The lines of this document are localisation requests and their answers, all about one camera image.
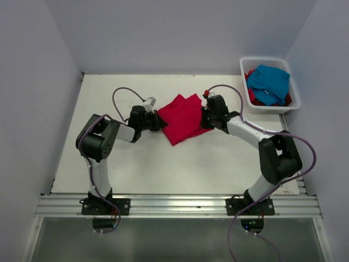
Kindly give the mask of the crimson red t shirt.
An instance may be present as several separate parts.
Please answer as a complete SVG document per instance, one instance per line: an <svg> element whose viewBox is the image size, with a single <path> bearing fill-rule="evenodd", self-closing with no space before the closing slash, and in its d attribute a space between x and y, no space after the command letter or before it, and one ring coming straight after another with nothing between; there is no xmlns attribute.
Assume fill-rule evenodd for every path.
<svg viewBox="0 0 349 262"><path fill-rule="evenodd" d="M161 119L167 123L163 133L172 146L212 130L200 126L201 103L197 94L187 98L178 94L172 102L158 110Z"/></svg>

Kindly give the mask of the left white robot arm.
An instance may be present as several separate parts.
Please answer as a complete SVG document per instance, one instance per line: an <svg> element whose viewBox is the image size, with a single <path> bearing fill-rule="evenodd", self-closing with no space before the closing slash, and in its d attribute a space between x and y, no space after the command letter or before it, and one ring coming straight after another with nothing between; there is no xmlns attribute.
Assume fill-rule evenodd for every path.
<svg viewBox="0 0 349 262"><path fill-rule="evenodd" d="M116 140L135 143L144 130L157 132L167 126L156 110L133 106L127 123L109 115L92 115L76 139L76 148L85 159L90 189L80 200L81 213L87 215L129 214L130 199L114 198L109 182L107 159Z"/></svg>

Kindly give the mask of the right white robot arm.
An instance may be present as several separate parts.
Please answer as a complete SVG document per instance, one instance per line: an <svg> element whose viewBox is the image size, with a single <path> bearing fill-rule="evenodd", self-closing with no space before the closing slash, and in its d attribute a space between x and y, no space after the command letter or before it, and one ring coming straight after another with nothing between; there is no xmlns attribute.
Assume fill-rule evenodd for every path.
<svg viewBox="0 0 349 262"><path fill-rule="evenodd" d="M261 127L251 127L241 119L240 113L229 112L221 95L205 91L203 97L206 105L201 108L201 128L218 129L258 150L261 175L242 198L233 196L227 204L237 211L244 209L249 214L256 214L262 208L260 198L303 167L294 140L289 136L267 134Z"/></svg>

